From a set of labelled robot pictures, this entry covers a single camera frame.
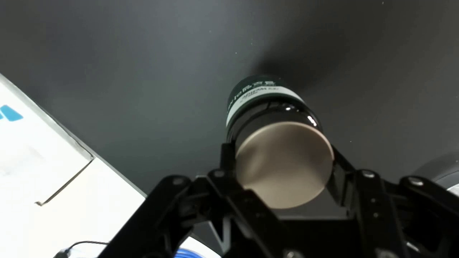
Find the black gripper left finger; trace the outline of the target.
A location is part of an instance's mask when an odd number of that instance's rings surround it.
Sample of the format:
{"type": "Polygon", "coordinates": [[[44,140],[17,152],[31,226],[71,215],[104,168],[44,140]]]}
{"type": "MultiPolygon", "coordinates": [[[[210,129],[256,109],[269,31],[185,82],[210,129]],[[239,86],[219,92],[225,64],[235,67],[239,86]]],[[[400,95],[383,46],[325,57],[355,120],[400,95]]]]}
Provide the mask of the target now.
{"type": "Polygon", "coordinates": [[[219,166],[203,178],[163,178],[97,258],[172,258],[196,225],[216,231],[223,258],[272,258],[262,201],[235,181],[235,143],[220,146],[219,166]]]}

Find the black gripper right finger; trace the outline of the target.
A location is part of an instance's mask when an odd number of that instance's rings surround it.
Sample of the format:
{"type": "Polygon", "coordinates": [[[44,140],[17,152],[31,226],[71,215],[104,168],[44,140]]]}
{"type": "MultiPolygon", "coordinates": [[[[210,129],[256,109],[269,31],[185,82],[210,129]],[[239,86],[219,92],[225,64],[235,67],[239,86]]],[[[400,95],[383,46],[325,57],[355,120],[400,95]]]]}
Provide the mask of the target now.
{"type": "Polygon", "coordinates": [[[454,193],[424,176],[388,182],[332,152],[327,189],[354,221],[362,258],[459,258],[454,193]]]}

